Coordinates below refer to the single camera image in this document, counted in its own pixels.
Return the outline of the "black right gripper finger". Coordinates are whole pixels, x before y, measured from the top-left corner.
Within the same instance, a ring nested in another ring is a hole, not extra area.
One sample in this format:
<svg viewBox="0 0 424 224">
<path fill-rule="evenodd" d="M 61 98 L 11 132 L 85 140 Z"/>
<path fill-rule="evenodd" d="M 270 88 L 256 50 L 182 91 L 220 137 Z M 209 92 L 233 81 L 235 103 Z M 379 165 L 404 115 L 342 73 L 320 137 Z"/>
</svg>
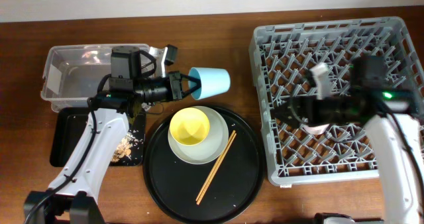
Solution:
<svg viewBox="0 0 424 224">
<path fill-rule="evenodd" d="M 282 118 L 278 118 L 278 120 L 280 120 L 282 123 L 287 124 L 293 129 L 300 128 L 300 122 L 294 117 L 282 117 Z"/>
<path fill-rule="evenodd" d="M 289 103 L 284 103 L 274 108 L 275 118 L 293 118 L 292 109 Z"/>
</svg>

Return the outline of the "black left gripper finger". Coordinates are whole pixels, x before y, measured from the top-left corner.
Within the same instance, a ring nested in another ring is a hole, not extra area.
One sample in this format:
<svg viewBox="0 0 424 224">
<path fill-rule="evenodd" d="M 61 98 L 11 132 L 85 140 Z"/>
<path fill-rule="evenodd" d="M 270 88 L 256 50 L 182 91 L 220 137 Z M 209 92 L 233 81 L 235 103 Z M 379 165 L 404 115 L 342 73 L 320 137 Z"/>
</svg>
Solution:
<svg viewBox="0 0 424 224">
<path fill-rule="evenodd" d="M 198 93 L 200 91 L 201 91 L 200 85 L 193 86 L 186 91 L 182 91 L 182 98 L 186 98 L 188 96 L 191 96 L 193 99 L 197 100 L 198 97 L 199 97 Z"/>
<path fill-rule="evenodd" d="M 194 83 L 194 84 L 201 84 L 201 81 L 200 81 L 199 78 L 195 78 L 193 76 L 189 76 L 189 75 L 186 75 L 186 74 L 180 74 L 180 76 L 183 80 L 185 80 L 189 83 L 191 82 L 191 83 Z"/>
</svg>

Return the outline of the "light blue plastic cup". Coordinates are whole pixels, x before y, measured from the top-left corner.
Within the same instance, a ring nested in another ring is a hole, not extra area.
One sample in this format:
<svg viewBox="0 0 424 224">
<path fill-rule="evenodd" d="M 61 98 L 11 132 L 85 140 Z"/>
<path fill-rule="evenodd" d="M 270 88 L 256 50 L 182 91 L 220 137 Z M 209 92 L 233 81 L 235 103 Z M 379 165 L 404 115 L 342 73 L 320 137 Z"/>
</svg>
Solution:
<svg viewBox="0 0 424 224">
<path fill-rule="evenodd" d="M 200 80 L 201 87 L 191 94 L 195 100 L 225 93 L 231 86 L 228 71 L 221 68 L 191 68 L 188 76 Z"/>
</svg>

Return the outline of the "yellow plastic bowl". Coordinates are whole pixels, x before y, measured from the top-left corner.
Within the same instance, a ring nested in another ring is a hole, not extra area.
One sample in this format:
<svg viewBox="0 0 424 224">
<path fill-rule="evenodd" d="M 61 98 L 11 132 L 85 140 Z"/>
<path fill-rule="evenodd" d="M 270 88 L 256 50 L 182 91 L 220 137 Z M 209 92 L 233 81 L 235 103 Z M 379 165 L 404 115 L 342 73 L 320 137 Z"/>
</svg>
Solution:
<svg viewBox="0 0 424 224">
<path fill-rule="evenodd" d="M 203 142 L 209 130 L 208 117 L 203 111 L 194 107 L 179 110 L 170 121 L 172 138 L 185 146 L 194 146 Z"/>
</svg>

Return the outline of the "pink plastic cup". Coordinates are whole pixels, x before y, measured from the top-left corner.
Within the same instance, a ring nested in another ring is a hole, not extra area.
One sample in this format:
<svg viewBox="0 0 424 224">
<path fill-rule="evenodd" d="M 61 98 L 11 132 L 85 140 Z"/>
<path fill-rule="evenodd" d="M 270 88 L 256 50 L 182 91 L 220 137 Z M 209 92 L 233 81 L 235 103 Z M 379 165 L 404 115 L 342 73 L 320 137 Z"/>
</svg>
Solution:
<svg viewBox="0 0 424 224">
<path fill-rule="evenodd" d="M 310 127 L 308 125 L 304 125 L 303 128 L 305 131 L 312 135 L 322 135 L 328 128 L 329 124 L 319 125 L 315 127 Z"/>
</svg>

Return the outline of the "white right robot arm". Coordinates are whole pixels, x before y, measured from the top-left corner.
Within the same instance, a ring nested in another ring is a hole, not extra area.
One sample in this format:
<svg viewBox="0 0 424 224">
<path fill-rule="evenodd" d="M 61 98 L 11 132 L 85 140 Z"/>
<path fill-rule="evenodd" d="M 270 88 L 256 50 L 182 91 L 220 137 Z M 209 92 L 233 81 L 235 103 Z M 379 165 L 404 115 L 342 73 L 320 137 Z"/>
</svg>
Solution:
<svg viewBox="0 0 424 224">
<path fill-rule="evenodd" d="M 317 95 L 290 96 L 271 110 L 272 116 L 295 128 L 360 123 L 378 164 L 386 215 L 385 223 L 423 221 L 423 158 L 419 104 L 408 89 L 386 83 L 381 56 L 363 56 L 350 63 L 348 96 L 331 95 L 327 65 L 311 69 Z"/>
</svg>

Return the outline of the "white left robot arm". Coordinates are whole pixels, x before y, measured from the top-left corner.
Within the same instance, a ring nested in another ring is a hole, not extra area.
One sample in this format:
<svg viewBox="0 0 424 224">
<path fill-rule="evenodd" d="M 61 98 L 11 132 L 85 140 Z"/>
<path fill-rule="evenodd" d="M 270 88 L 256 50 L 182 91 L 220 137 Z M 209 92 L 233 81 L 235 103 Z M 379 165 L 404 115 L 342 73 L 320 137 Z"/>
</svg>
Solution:
<svg viewBox="0 0 424 224">
<path fill-rule="evenodd" d="M 111 73 L 88 98 L 84 132 L 60 174 L 44 192 L 32 191 L 24 203 L 25 223 L 54 223 L 65 211 L 70 223 L 104 223 L 98 196 L 104 175 L 130 120 L 142 103 L 178 101 L 201 88 L 180 72 L 156 77 L 157 59 L 136 46 L 111 49 Z"/>
</svg>

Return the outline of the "grey plastic dishwasher rack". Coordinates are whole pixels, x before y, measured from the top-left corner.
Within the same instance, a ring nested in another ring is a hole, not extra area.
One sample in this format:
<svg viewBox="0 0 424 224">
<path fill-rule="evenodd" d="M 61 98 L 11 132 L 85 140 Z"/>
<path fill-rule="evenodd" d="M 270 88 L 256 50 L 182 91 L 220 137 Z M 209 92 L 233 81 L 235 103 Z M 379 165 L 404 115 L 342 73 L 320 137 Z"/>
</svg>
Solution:
<svg viewBox="0 0 424 224">
<path fill-rule="evenodd" d="M 360 125 L 331 125 L 322 135 L 312 135 L 273 118 L 271 110 L 289 97 L 315 95 L 306 74 L 321 62 L 329 67 L 332 94 L 346 95 L 350 62 L 364 55 L 384 58 L 391 86 L 422 92 L 423 68 L 403 19 L 260 26 L 248 51 L 271 184 L 286 188 L 378 177 L 372 146 Z"/>
</svg>

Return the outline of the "clear plastic waste bin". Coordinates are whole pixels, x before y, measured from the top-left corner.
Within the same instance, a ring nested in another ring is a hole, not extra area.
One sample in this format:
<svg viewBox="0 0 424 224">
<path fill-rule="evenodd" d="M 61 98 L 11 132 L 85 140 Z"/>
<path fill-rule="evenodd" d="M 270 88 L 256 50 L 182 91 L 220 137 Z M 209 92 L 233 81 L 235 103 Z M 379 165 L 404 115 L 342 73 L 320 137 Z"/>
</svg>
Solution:
<svg viewBox="0 0 424 224">
<path fill-rule="evenodd" d="M 55 46 L 50 49 L 41 98 L 54 112 L 66 107 L 86 107 L 101 79 L 111 72 L 112 44 Z"/>
</svg>

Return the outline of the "black rectangular waste tray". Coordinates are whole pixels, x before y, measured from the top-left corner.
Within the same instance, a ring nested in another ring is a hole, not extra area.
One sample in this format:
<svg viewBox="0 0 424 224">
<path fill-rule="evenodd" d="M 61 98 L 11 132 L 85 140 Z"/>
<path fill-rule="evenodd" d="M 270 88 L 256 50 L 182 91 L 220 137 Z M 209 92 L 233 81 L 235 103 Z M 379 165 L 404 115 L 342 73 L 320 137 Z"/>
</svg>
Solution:
<svg viewBox="0 0 424 224">
<path fill-rule="evenodd" d="M 50 164 L 54 167 L 63 167 L 74 151 L 87 124 L 89 109 L 82 107 L 69 107 L 61 110 L 58 114 L 56 130 Z M 137 166 L 142 162 L 144 153 L 146 115 L 140 114 L 134 120 L 128 133 L 140 139 L 138 149 L 133 152 L 133 159 L 110 163 L 111 166 Z"/>
</svg>

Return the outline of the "peanut shells and rice pile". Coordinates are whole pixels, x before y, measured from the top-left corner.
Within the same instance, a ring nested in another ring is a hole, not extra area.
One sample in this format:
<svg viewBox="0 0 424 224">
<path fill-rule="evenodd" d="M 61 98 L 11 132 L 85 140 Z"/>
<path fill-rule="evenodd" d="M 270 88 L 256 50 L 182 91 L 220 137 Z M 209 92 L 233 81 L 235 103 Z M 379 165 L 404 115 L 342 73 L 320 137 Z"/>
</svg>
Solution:
<svg viewBox="0 0 424 224">
<path fill-rule="evenodd" d="M 124 162 L 133 159 L 134 150 L 138 149 L 138 143 L 140 139 L 136 138 L 133 134 L 127 133 L 124 138 L 121 139 L 120 143 L 116 147 L 111 162 Z"/>
</svg>

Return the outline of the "round black serving tray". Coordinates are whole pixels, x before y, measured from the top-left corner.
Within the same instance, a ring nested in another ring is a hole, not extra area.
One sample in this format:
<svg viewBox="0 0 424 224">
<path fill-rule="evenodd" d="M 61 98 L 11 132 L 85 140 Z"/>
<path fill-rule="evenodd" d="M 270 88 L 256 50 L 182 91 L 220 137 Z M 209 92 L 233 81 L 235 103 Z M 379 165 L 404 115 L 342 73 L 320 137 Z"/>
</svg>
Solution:
<svg viewBox="0 0 424 224">
<path fill-rule="evenodd" d="M 230 109 L 215 106 L 214 110 L 236 137 L 201 203 L 195 198 L 213 164 L 188 164 L 172 152 L 170 117 L 152 131 L 144 151 L 144 182 L 152 199 L 165 214 L 184 223 L 234 219 L 254 201 L 264 179 L 264 149 L 253 128 Z"/>
</svg>

